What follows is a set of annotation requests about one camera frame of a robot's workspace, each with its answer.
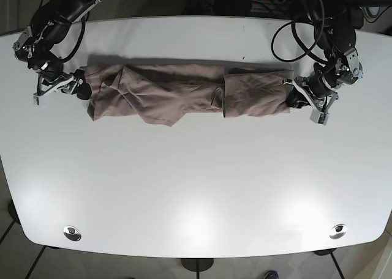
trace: fabric fold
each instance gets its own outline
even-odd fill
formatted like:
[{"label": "fabric fold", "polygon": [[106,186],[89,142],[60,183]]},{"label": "fabric fold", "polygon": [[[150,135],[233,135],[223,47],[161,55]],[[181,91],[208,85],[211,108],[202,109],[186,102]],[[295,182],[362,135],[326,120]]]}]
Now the fabric fold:
[{"label": "fabric fold", "polygon": [[263,117],[287,113],[283,79],[290,70],[212,65],[98,65],[85,68],[92,96],[88,114],[139,115],[146,123],[172,126],[187,113]]}]

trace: gray floor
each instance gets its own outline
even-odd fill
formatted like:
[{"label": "gray floor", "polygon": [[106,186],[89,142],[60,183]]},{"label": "gray floor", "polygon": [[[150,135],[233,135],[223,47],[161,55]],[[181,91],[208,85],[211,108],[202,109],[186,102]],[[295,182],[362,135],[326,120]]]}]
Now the gray floor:
[{"label": "gray floor", "polygon": [[[29,23],[39,1],[20,0],[19,26],[21,28]],[[179,15],[183,7],[184,0],[104,0],[91,12],[91,20]],[[366,25],[365,30],[382,32],[392,24],[390,17],[391,14],[385,15],[379,22]],[[0,234],[11,222],[6,209],[9,199],[6,179],[0,168]],[[360,272],[382,252],[387,240],[388,236],[384,234],[380,239],[369,244],[338,249],[336,257],[341,263],[346,278],[368,279],[361,277]],[[20,226],[14,225],[0,246],[0,278],[24,278],[40,248],[40,245],[33,244],[24,236]],[[202,274],[202,278],[259,279],[270,269],[278,270],[282,279],[338,278],[329,257],[321,258],[312,253],[217,259],[213,267]],[[31,276],[32,279],[126,279],[130,277],[136,279],[195,278],[194,274],[181,267],[177,259],[138,258],[52,249],[45,251]]]}]

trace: metal grommet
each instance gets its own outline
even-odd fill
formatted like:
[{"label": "metal grommet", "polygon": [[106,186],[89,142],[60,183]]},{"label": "metal grommet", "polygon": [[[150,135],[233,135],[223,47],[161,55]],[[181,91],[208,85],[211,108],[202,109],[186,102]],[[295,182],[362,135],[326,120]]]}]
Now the metal grommet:
[{"label": "metal grommet", "polygon": [[72,241],[79,241],[81,239],[81,234],[78,229],[73,226],[65,226],[63,229],[66,238]]},{"label": "metal grommet", "polygon": [[330,238],[331,239],[339,239],[347,232],[347,226],[344,224],[336,225],[331,229]]}]

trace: white table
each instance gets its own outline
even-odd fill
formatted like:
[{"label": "white table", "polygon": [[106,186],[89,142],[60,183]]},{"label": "white table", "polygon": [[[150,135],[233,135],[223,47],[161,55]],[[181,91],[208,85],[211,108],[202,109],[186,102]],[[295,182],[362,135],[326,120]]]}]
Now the white table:
[{"label": "white table", "polygon": [[[88,23],[68,69],[125,58],[277,64],[284,23],[168,17]],[[298,27],[308,45],[312,30]],[[57,54],[73,48],[73,26]],[[277,255],[378,238],[391,212],[390,37],[358,32],[364,78],[339,91],[326,127],[311,109],[262,119],[189,114],[169,128],[86,113],[53,94],[33,106],[36,74],[0,38],[0,154],[26,236],[74,250],[172,258]],[[289,31],[279,54],[301,53]],[[296,73],[312,70],[308,58]],[[331,228],[347,234],[330,238]],[[78,242],[63,227],[79,229]]]}]

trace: folded cloth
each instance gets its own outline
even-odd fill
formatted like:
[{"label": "folded cloth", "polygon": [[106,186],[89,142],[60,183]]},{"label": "folded cloth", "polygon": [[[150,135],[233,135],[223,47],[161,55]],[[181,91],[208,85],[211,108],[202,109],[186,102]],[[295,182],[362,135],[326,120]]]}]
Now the folded cloth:
[{"label": "folded cloth", "polygon": [[291,70],[214,65],[97,65],[85,68],[92,120],[139,115],[172,126],[186,113],[262,117],[288,113],[283,79]]}]

